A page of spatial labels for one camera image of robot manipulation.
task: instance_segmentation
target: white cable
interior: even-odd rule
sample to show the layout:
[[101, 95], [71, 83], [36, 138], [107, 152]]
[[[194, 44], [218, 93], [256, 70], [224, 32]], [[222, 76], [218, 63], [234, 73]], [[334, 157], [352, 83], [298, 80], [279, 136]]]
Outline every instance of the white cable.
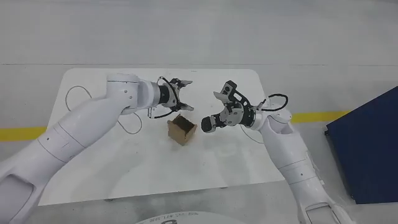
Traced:
[[259, 142], [259, 141], [255, 140], [254, 138], [250, 137], [250, 136], [244, 131], [244, 129], [243, 129], [243, 127], [242, 127], [241, 124], [240, 124], [239, 126], [241, 127], [243, 133], [244, 133], [249, 139], [253, 140], [254, 142], [256, 142], [256, 143], [258, 143], [258, 144], [263, 144], [263, 142]]
[[[83, 87], [83, 86], [76, 85], [76, 86], [73, 86], [73, 87], [69, 88], [69, 90], [67, 91], [67, 94], [65, 95], [65, 105], [67, 106], [68, 111], [71, 111], [71, 109], [70, 109], [69, 106], [68, 106], [68, 95], [69, 95], [69, 93], [70, 93], [74, 88], [81, 88], [81, 89], [85, 90], [86, 93], [88, 94], [88, 96], [90, 97], [90, 99], [93, 98], [92, 95], [91, 95], [91, 93], [90, 93], [85, 87]], [[129, 132], [129, 131], [120, 123], [120, 121], [118, 121], [118, 124], [120, 124], [120, 127], [122, 127], [122, 129], [123, 129], [125, 132], [127, 132], [128, 134], [130, 134], [130, 135], [137, 134], [137, 133], [139, 133], [139, 131], [141, 131], [141, 129], [142, 129], [142, 120], [141, 120], [141, 118], [140, 118], [136, 113], [134, 113], [134, 114], [138, 117], [139, 122], [140, 122], [140, 127], [139, 127], [138, 131], [136, 131], [135, 133]]]

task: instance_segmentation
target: black cable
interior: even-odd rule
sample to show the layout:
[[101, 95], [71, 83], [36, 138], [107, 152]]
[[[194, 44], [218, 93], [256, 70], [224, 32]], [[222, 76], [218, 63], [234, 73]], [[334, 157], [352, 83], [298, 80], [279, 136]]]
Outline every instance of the black cable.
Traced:
[[[164, 77], [160, 77], [160, 78], [162, 80], [164, 80], [168, 84], [168, 86], [172, 89], [174, 97], [175, 97], [175, 101], [176, 101], [176, 104], [175, 104], [176, 109], [179, 109], [180, 108], [180, 100], [179, 100], [179, 98], [177, 96], [177, 92], [175, 91], [174, 87], [171, 85], [171, 83], [166, 78], [164, 78]], [[154, 119], [160, 119], [160, 118], [166, 117], [166, 116], [168, 116], [168, 115], [170, 115], [170, 114], [172, 114], [172, 113], [174, 113], [176, 111], [178, 111], [178, 110], [171, 110], [169, 113], [166, 113], [166, 114], [163, 114], [163, 115], [159, 115], [159, 116], [155, 116]]]
[[177, 96], [177, 93], [174, 90], [174, 87], [170, 84], [170, 82], [166, 78], [164, 78], [164, 77], [160, 77], [160, 78], [163, 79], [169, 85], [169, 87], [171, 87], [171, 89], [173, 91], [173, 94], [174, 94], [174, 97], [175, 97], [175, 100], [177, 101], [176, 105], [179, 106], [180, 105], [180, 100], [179, 100], [179, 98]]
[[285, 98], [285, 103], [281, 107], [278, 107], [275, 109], [262, 109], [261, 111], [279, 111], [279, 110], [284, 109], [287, 106], [287, 103], [289, 102], [289, 97], [287, 97], [287, 95], [283, 95], [281, 93], [274, 93], [273, 95], [268, 96], [268, 98], [272, 98], [272, 97], [283, 97], [283, 98]]
[[155, 116], [154, 119], [160, 119], [160, 118], [166, 117], [166, 116], [168, 116], [168, 115], [170, 115], [172, 113], [174, 113], [174, 111], [170, 111], [169, 113], [166, 113], [166, 114], [163, 114], [163, 115]]

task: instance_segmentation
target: navy blue panel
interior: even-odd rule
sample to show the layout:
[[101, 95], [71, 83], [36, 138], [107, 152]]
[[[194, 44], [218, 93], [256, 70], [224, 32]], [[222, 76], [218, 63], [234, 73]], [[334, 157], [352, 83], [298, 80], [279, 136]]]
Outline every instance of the navy blue panel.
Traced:
[[356, 203], [398, 202], [398, 87], [327, 128]]

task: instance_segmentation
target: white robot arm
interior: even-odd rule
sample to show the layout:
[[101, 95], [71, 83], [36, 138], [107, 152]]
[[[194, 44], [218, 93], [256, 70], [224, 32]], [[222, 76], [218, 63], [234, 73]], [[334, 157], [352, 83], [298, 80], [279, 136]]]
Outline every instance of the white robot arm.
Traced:
[[285, 109], [285, 95], [269, 96], [285, 97], [283, 106], [268, 104], [263, 108], [263, 104], [268, 103], [266, 100], [258, 106], [251, 106], [249, 100], [236, 91], [236, 84], [232, 81], [226, 82], [222, 91], [214, 94], [225, 108], [219, 114], [204, 118], [202, 130], [211, 133], [217, 127], [242, 124], [259, 131], [271, 160], [293, 192], [301, 224], [354, 224], [347, 212], [322, 187], [307, 146], [290, 123], [292, 115]]
[[170, 113], [192, 111], [192, 107], [179, 99], [180, 89], [191, 81], [163, 80], [165, 83], [158, 85], [135, 75], [108, 76], [104, 96], [82, 103], [26, 148], [2, 162], [0, 224], [26, 220], [51, 177], [112, 129], [121, 114], [157, 105], [170, 108]]

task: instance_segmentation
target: yellow stripe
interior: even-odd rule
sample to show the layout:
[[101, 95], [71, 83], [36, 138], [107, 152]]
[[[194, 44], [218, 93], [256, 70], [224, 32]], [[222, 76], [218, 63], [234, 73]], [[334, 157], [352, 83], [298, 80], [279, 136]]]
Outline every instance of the yellow stripe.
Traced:
[[45, 126], [0, 129], [0, 142], [32, 140], [39, 137], [46, 129]]
[[[319, 121], [334, 121], [349, 111], [324, 111], [317, 113], [295, 113], [292, 123], [309, 123]], [[47, 128], [45, 126], [28, 128], [4, 128], [0, 129], [0, 142], [26, 141], [38, 138]]]
[[334, 121], [349, 111], [322, 111], [317, 113], [295, 113], [293, 114], [292, 123], [309, 123], [319, 121]]

